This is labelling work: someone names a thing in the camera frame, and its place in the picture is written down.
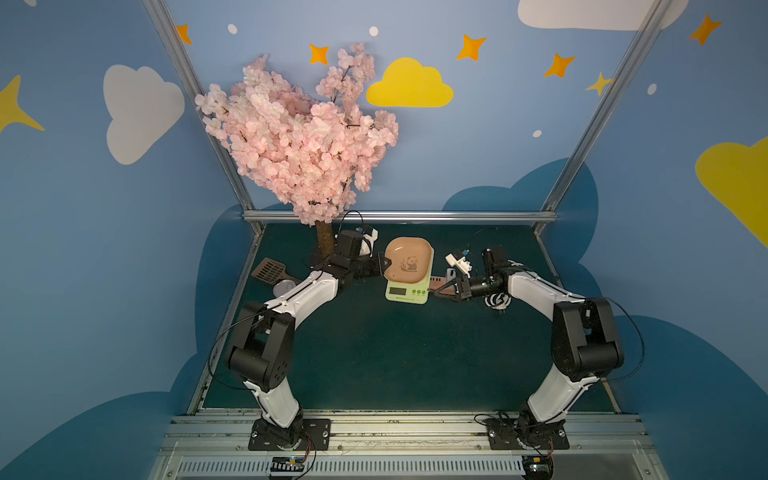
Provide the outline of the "green electronic scale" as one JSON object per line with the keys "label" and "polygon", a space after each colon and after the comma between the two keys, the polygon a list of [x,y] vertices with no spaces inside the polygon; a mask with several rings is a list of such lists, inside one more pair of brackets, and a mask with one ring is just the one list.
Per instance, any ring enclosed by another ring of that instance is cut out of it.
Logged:
{"label": "green electronic scale", "polygon": [[423,305],[428,300],[430,274],[388,270],[385,298],[392,302]]}

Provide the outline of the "orange power strip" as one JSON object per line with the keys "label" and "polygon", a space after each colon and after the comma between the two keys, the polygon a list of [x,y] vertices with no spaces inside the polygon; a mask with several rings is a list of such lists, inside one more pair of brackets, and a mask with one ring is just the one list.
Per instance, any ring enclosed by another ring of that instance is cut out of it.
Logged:
{"label": "orange power strip", "polygon": [[429,291],[437,291],[441,295],[456,295],[456,287],[453,284],[453,280],[447,277],[431,276],[429,281]]}

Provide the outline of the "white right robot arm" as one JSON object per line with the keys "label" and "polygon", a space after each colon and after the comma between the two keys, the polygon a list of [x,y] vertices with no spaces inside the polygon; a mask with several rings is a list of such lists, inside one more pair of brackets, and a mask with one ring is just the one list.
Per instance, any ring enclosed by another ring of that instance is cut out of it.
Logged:
{"label": "white right robot arm", "polygon": [[461,251],[448,254],[445,260],[455,276],[435,289],[434,296],[444,298],[450,287],[457,301],[502,296],[525,303],[552,324],[553,365],[520,412],[527,429],[563,421],[583,393],[624,364],[609,300],[577,295],[549,282],[524,264],[510,260],[501,246],[482,253],[482,276],[472,274],[472,265]]}

